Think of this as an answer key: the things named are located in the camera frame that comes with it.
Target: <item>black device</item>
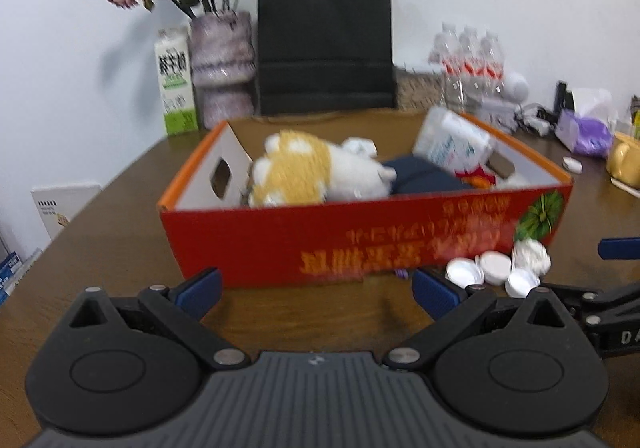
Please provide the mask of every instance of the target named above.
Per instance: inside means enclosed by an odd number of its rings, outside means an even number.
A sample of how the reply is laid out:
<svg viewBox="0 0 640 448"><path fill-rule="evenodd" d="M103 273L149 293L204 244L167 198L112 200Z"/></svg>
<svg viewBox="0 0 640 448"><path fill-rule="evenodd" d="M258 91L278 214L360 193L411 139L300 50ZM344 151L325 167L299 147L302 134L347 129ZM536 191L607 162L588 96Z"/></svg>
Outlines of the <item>black device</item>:
<svg viewBox="0 0 640 448"><path fill-rule="evenodd" d="M628 256L628 240L601 253ZM87 288L28 370L43 427L28 446L606 446L588 430L607 395L601 358L640 350L640 283L511 299L418 269L411 287L436 322L380 364L370 352L252 362L198 322L222 294L215 269L134 298Z"/></svg>

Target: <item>black paper bag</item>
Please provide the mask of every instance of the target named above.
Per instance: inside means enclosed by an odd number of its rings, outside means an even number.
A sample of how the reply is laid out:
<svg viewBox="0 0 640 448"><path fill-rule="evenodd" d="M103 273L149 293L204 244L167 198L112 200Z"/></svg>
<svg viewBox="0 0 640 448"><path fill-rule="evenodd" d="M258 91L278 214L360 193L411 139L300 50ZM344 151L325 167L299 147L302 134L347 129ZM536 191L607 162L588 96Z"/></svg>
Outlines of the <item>black paper bag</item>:
<svg viewBox="0 0 640 448"><path fill-rule="evenodd" d="M395 106L391 0L258 0L261 112Z"/></svg>

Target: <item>white bottle cap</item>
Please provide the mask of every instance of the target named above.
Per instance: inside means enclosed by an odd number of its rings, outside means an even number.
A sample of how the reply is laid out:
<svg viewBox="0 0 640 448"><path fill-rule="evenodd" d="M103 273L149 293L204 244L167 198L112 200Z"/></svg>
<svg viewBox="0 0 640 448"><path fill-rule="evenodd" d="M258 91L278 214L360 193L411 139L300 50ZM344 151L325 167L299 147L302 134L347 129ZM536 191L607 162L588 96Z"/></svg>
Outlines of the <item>white bottle cap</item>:
<svg viewBox="0 0 640 448"><path fill-rule="evenodd" d="M582 173L582 163L573 157L563 157L562 165L571 173Z"/></svg>
<svg viewBox="0 0 640 448"><path fill-rule="evenodd" d="M497 251L486 251L476 257L476 264L484 274L484 281L502 285L511 272L511 258Z"/></svg>
<svg viewBox="0 0 640 448"><path fill-rule="evenodd" d="M514 269L504 283L504 290L511 298L526 298L529 291L540 285L540 278L526 269Z"/></svg>
<svg viewBox="0 0 640 448"><path fill-rule="evenodd" d="M458 287L482 284L484 275L480 268L468 258L454 258L447 264L445 278Z"/></svg>

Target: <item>box handle hole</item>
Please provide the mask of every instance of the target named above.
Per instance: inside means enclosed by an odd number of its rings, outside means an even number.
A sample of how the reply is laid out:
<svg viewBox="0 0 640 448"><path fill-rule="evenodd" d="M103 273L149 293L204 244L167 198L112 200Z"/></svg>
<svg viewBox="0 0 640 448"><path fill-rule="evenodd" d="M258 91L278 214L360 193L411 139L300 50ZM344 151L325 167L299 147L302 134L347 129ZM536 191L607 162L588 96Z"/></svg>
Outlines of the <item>box handle hole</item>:
<svg viewBox="0 0 640 448"><path fill-rule="evenodd" d="M229 165L224 159L220 159L211 176L211 188L219 199L224 198L226 189L229 187L229 180L231 180Z"/></svg>

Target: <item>blue gripper pad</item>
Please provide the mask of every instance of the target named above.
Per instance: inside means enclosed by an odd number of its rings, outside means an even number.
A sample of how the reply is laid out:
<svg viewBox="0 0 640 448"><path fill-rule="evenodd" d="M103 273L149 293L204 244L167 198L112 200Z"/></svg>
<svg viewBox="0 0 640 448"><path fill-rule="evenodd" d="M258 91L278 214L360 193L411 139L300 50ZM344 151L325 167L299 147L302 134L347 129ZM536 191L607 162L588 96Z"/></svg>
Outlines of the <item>blue gripper pad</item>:
<svg viewBox="0 0 640 448"><path fill-rule="evenodd" d="M598 255L603 260L640 260L640 237L603 238Z"/></svg>
<svg viewBox="0 0 640 448"><path fill-rule="evenodd" d="M198 321L220 301L222 297L222 273L218 269L206 271L189 278L172 289L169 298L177 307Z"/></svg>
<svg viewBox="0 0 640 448"><path fill-rule="evenodd" d="M444 278L429 275L416 269L412 277L411 289L414 300L434 320L439 320L446 313L466 298L466 293L456 287L447 287Z"/></svg>

